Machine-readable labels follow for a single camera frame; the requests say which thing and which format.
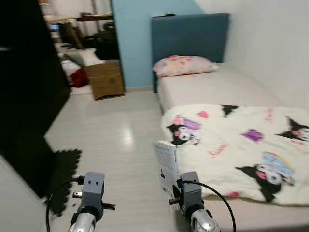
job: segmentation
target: blanket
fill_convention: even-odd
[[[222,195],[309,204],[309,110],[185,105],[165,113],[162,129],[180,173],[196,171]]]

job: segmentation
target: bed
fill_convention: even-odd
[[[163,112],[171,110],[177,115],[177,107],[193,104],[210,104],[203,106],[209,109],[211,104],[263,106],[266,112],[269,112],[267,107],[284,106],[256,80],[223,63],[228,24],[229,15],[226,13],[152,19],[153,64],[177,54],[202,56],[220,66],[218,71],[212,73],[160,79],[154,73],[154,91],[158,93]],[[205,202],[222,231],[232,231],[224,204],[217,200]],[[309,207],[279,206],[243,198],[229,199],[229,203],[238,231],[309,231]]]

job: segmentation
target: black cable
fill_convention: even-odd
[[[201,186],[203,186],[203,187],[213,191],[215,194],[217,194],[224,201],[224,203],[226,204],[226,206],[228,208],[228,211],[230,211],[230,214],[231,214],[231,217],[232,217],[232,221],[233,221],[233,232],[236,232],[236,223],[235,223],[235,218],[234,218],[233,211],[232,211],[230,205],[228,204],[228,202],[226,201],[226,199],[218,191],[216,191],[215,189],[213,189],[212,187],[210,187],[208,185],[205,185],[205,184],[197,182],[197,181],[184,180],[183,183],[184,184],[201,185]]]
[[[54,195],[61,189],[63,188],[65,185],[71,183],[71,182],[78,182],[80,179],[80,177],[78,178],[74,178],[72,180],[69,180],[67,182],[64,182],[63,184],[61,184],[58,188],[56,188],[54,190],[54,192],[49,196],[48,200],[47,200],[47,207],[46,207],[46,215],[45,215],[45,221],[46,221],[46,230],[47,232],[50,232],[50,226],[49,226],[49,209],[50,209],[50,203],[53,200]]]

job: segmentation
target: white pillowcase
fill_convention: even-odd
[[[203,57],[173,55],[157,62],[153,70],[158,77],[162,77],[209,73],[218,68],[218,66]]]

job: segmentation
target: blue wall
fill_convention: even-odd
[[[193,0],[112,0],[126,87],[152,86],[152,16],[204,12]]]

